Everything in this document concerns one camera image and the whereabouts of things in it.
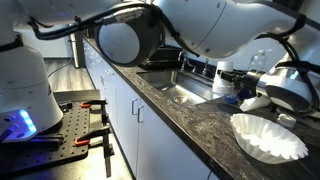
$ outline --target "white paper filter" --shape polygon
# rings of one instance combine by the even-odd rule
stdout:
[[[249,114],[234,114],[230,121],[240,147],[262,162],[278,164],[308,155],[296,135],[272,121]]]

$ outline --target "stainless steel sink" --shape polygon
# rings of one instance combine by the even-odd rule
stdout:
[[[212,82],[180,71],[137,73],[173,102],[189,106],[212,99]]]

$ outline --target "dark countertop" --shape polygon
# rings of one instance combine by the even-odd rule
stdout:
[[[93,39],[86,40],[99,52]],[[266,164],[246,154],[234,137],[230,117],[241,113],[238,106],[221,99],[179,106],[140,78],[136,73],[144,72],[141,68],[110,65],[220,179],[320,179],[319,131],[297,124],[293,132],[307,145],[309,156]],[[250,113],[274,119],[269,111]]]

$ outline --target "floor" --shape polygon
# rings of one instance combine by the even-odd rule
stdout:
[[[66,64],[65,60],[46,60],[46,68],[48,74],[54,71],[55,69]],[[90,79],[90,76],[86,69],[75,69],[73,64],[69,64],[65,68],[55,72],[49,78],[49,83],[54,92],[58,91],[76,91],[76,90],[90,90],[94,89],[94,85]],[[90,157],[90,159],[96,159],[97,161],[87,160],[86,170],[89,172],[88,177],[82,177],[81,179],[109,179],[109,180],[130,180],[131,175],[126,166],[123,156],[119,146],[115,140],[113,134],[109,135],[110,143],[113,145],[115,155],[111,156],[111,174],[110,178],[105,176],[105,167],[103,159],[103,149],[102,148],[93,148],[89,150],[88,156],[97,156]]]

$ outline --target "white machine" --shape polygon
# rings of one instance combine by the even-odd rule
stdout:
[[[41,54],[24,46],[13,31],[16,26],[29,25],[42,40],[98,27],[100,51],[121,66],[139,64],[168,38],[191,53],[222,59],[263,34],[260,37],[280,40],[288,51],[282,61],[294,63],[281,64],[273,74],[248,73],[257,86],[253,89],[293,114],[320,118],[317,22],[267,1],[157,0],[154,4],[0,0],[0,142],[29,140],[63,116],[50,90]],[[66,23],[73,25],[46,33],[39,28]],[[300,60],[310,64],[302,66]]]

